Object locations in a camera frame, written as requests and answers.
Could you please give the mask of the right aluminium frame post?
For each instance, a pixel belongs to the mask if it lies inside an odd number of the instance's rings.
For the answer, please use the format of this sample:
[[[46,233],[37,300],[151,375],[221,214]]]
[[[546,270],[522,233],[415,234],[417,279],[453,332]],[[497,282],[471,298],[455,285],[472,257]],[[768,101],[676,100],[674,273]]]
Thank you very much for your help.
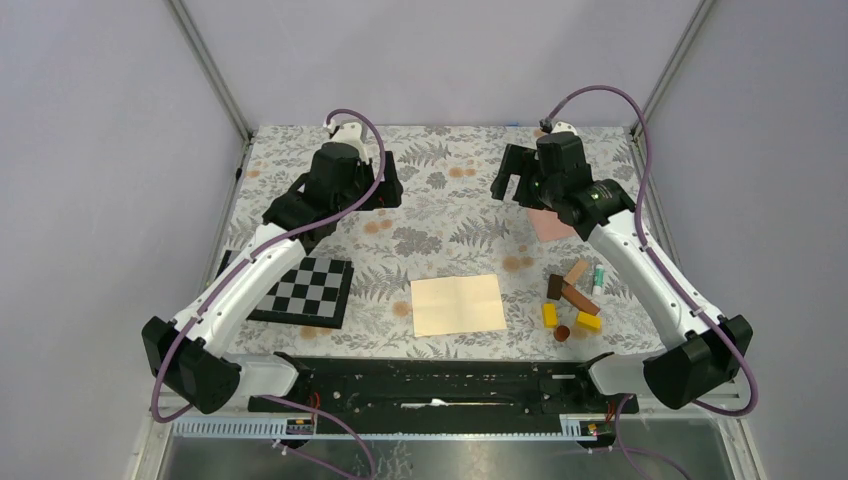
[[[671,55],[665,63],[657,82],[646,100],[643,107],[643,115],[646,121],[651,119],[652,115],[662,102],[666,90],[670,87],[679,68],[686,59],[689,50],[698,38],[702,27],[711,15],[716,3],[716,0],[700,0],[698,2],[694,13],[675,44]]]

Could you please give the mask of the floral patterned table mat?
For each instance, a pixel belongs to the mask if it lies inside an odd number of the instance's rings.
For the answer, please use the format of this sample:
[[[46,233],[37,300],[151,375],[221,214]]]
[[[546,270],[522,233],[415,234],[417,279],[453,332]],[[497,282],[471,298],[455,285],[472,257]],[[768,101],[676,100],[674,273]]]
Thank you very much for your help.
[[[489,188],[504,148],[533,146],[520,127],[395,126],[381,131],[394,154],[404,193],[399,208],[358,212],[316,248],[319,257],[354,266],[340,329],[245,322],[233,353],[380,358],[583,360],[604,352],[659,349],[647,313],[613,269],[597,297],[602,326],[557,341],[542,320],[547,282],[577,261],[602,259],[576,237],[537,238],[526,211]],[[414,280],[494,274],[504,307],[501,330],[418,337]]]

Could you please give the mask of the green white glue stick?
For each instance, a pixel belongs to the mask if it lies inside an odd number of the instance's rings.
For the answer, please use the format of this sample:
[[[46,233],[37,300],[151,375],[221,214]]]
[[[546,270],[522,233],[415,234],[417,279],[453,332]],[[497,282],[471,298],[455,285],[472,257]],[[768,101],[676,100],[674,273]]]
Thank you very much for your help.
[[[602,264],[597,264],[593,271],[592,295],[597,297],[604,293],[606,269]]]

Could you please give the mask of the left aluminium frame post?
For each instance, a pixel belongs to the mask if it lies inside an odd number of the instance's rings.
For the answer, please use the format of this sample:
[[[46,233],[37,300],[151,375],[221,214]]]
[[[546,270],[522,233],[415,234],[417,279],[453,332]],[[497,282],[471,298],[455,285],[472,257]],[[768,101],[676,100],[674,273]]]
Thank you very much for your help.
[[[177,28],[184,36],[189,50],[231,125],[242,141],[249,143],[253,138],[253,130],[218,68],[188,6],[183,0],[165,0],[164,4],[169,9]]]

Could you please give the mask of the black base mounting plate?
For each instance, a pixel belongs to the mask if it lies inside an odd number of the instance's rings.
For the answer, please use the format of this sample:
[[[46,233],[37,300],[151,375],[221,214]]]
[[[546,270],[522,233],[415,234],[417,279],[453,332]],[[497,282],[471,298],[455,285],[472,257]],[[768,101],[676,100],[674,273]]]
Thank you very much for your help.
[[[614,416],[580,362],[296,357],[283,403],[251,398],[253,413],[298,403],[365,434],[553,434],[563,415]]]

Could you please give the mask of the yellow block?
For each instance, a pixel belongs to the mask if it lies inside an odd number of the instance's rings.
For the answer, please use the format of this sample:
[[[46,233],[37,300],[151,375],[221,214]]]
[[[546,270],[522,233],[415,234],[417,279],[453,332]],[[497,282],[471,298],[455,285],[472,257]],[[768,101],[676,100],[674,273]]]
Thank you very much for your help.
[[[542,305],[542,321],[543,326],[548,329],[555,329],[559,325],[556,305],[553,303],[544,303]]]
[[[596,315],[579,311],[575,319],[575,326],[589,332],[597,333],[602,330],[602,319]]]

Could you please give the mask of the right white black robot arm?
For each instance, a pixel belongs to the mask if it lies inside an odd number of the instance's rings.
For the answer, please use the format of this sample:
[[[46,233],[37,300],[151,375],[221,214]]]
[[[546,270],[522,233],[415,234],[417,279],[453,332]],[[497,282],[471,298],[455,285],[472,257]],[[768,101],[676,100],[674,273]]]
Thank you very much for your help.
[[[678,410],[748,374],[744,355],[753,328],[706,300],[641,227],[636,202],[614,179],[596,180],[576,129],[559,122],[534,147],[506,146],[491,195],[549,211],[572,227],[615,270],[652,320],[663,348],[649,354],[604,354],[573,386],[575,402],[597,412],[616,394],[650,393]]]

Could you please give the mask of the yellow block near front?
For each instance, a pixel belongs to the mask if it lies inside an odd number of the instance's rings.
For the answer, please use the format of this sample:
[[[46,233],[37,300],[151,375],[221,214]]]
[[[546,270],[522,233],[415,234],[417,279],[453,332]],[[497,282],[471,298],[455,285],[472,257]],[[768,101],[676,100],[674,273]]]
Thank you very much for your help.
[[[548,329],[555,329],[559,325],[556,305],[553,303],[544,303],[542,305],[542,321],[543,326]]]

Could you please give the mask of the reddish brown wooden block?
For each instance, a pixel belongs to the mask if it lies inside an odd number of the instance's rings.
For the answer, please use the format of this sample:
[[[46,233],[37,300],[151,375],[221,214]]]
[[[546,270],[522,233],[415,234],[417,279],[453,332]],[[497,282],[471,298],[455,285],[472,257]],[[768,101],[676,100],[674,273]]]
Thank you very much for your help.
[[[566,283],[561,290],[562,298],[570,303],[573,307],[581,312],[589,315],[597,316],[600,312],[600,307],[592,300],[582,294],[575,286]]]

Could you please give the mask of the aluminium frame post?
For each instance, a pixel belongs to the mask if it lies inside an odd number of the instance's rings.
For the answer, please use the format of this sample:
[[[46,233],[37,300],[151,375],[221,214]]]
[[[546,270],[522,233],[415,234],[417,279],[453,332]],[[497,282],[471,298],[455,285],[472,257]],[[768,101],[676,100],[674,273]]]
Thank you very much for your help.
[[[646,121],[651,119],[652,115],[662,102],[666,90],[670,87],[679,68],[686,59],[689,50],[698,38],[702,27],[711,15],[716,3],[716,0],[700,0],[698,2],[694,13],[675,44],[671,55],[665,63],[657,82],[646,100],[643,107],[643,115]]]
[[[164,4],[169,9],[177,28],[184,36],[189,50],[231,125],[242,141],[249,143],[253,138],[253,130],[218,68],[188,6],[183,0],[165,0]]]

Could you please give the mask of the small brown wooden cylinder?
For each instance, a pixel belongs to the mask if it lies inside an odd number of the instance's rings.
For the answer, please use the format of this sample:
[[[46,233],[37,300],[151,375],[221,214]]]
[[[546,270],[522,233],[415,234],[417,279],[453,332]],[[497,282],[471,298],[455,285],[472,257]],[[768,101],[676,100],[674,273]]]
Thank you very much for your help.
[[[559,325],[555,328],[553,336],[557,342],[565,342],[571,336],[571,329],[565,325]]]

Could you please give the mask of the light wooden block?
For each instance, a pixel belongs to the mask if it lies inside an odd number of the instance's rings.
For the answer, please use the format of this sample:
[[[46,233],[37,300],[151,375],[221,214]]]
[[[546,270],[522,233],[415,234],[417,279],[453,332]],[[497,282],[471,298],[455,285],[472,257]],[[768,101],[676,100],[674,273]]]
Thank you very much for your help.
[[[574,266],[564,276],[564,282],[576,286],[583,274],[589,269],[590,264],[584,259],[578,259]]]

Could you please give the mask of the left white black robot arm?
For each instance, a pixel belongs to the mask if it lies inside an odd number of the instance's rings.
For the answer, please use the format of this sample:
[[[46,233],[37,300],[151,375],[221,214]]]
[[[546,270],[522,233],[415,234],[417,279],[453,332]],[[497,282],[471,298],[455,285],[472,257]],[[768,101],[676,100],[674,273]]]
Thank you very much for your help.
[[[288,411],[309,401],[310,385],[277,354],[234,355],[228,348],[242,323],[291,269],[355,211],[396,208],[402,186],[376,127],[365,119],[326,119],[329,138],[302,174],[263,213],[241,252],[190,305],[169,320],[152,317],[142,341],[155,378],[151,413],[164,388],[188,409],[214,413],[235,398],[272,398]]]

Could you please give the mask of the yellow block right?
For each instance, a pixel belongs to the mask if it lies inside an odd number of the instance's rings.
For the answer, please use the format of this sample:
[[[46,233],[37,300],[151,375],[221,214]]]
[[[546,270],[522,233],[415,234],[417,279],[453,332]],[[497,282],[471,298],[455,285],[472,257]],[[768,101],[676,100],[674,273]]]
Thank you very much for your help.
[[[602,319],[596,315],[579,311],[575,319],[575,326],[589,332],[597,333],[602,330]]]

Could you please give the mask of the black grey checkerboard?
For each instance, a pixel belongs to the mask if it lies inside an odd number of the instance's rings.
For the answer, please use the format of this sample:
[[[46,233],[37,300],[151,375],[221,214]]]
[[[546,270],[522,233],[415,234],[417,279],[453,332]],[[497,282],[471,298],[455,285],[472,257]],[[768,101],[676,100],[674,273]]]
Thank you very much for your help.
[[[340,329],[353,273],[351,261],[306,257],[268,290],[247,319]]]

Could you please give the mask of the dark brown wooden block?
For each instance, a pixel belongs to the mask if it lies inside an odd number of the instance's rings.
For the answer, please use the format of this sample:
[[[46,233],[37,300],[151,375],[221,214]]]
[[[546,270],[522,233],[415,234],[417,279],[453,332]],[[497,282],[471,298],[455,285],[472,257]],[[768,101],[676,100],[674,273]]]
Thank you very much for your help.
[[[565,280],[561,275],[551,274],[548,277],[546,297],[553,301],[559,301],[562,298],[562,290]]]

